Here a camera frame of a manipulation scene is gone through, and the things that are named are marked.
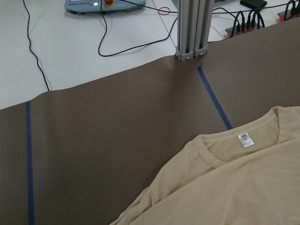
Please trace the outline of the red rubber band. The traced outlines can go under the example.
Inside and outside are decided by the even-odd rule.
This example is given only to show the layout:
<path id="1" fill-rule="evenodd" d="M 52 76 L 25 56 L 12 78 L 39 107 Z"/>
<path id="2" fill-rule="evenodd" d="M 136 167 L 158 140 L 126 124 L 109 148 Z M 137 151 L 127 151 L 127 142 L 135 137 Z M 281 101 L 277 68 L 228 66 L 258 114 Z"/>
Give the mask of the red rubber band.
<path id="1" fill-rule="evenodd" d="M 169 7 L 161 7 L 158 9 L 158 13 L 160 15 L 168 15 L 168 14 L 170 14 L 170 12 L 171 12 L 171 10 Z"/>

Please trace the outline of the orange power strip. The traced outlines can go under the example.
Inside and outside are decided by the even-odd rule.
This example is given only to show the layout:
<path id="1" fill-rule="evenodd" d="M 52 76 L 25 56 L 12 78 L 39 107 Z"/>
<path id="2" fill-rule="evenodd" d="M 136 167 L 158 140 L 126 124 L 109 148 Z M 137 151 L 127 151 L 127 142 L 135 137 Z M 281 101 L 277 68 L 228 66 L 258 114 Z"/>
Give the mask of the orange power strip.
<path id="1" fill-rule="evenodd" d="M 232 26 L 230 28 L 225 29 L 228 38 L 231 38 L 232 36 L 238 36 L 241 34 L 246 34 L 249 32 L 252 32 L 254 30 L 259 30 L 262 28 L 265 28 L 265 24 L 261 21 L 250 21 L 250 22 L 245 22 L 244 25 L 242 25 L 241 23 L 234 23 L 235 26 Z"/>
<path id="2" fill-rule="evenodd" d="M 279 12 L 278 14 L 279 20 L 281 22 L 287 21 L 289 19 L 293 19 L 300 16 L 299 9 L 287 9 L 284 12 Z"/>

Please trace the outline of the black power adapter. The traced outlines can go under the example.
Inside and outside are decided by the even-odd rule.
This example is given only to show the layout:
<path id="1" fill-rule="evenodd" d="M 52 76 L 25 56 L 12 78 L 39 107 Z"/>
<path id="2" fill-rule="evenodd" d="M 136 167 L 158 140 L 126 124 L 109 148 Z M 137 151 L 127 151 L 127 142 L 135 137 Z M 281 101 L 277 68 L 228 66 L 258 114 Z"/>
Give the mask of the black power adapter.
<path id="1" fill-rule="evenodd" d="M 265 0 L 240 0 L 240 4 L 250 8 L 250 9 L 258 9 L 263 8 L 267 5 L 267 1 Z"/>

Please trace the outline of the brown table mat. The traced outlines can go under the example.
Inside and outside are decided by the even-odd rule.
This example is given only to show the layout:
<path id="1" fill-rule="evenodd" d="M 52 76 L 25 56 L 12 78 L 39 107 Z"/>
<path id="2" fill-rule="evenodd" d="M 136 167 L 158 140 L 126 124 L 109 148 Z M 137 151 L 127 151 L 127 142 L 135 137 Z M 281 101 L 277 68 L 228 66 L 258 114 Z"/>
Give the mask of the brown table mat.
<path id="1" fill-rule="evenodd" d="M 107 225 L 199 134 L 300 104 L 300 21 L 167 56 L 0 112 L 0 222 Z"/>

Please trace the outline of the aluminium frame post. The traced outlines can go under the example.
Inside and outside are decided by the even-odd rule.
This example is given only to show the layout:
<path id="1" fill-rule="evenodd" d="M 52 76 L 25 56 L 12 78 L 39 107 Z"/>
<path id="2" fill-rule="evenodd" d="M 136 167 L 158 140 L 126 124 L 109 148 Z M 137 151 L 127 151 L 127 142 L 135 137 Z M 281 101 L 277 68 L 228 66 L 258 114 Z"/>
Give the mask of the aluminium frame post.
<path id="1" fill-rule="evenodd" d="M 176 53 L 181 62 L 207 53 L 214 4 L 214 0 L 177 1 Z"/>

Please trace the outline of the beige long-sleeve printed shirt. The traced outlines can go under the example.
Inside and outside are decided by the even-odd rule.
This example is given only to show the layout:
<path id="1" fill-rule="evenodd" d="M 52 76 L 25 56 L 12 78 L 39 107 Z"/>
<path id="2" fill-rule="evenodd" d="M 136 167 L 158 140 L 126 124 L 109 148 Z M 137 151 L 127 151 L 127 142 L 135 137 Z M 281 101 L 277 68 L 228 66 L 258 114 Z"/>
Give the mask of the beige long-sleeve printed shirt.
<path id="1" fill-rule="evenodd" d="M 199 135 L 169 160 L 116 225 L 297 225 L 300 109 L 275 106 Z"/>

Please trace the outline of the blue teach pendant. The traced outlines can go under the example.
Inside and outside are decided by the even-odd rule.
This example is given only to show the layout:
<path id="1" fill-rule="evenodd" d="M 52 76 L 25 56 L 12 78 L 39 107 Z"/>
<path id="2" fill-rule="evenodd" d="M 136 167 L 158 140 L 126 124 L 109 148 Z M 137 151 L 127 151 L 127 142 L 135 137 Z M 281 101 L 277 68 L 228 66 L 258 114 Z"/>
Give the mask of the blue teach pendant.
<path id="1" fill-rule="evenodd" d="M 67 0 L 65 10 L 82 15 L 85 13 L 114 13 L 117 11 L 131 12 L 145 6 L 145 0 Z"/>

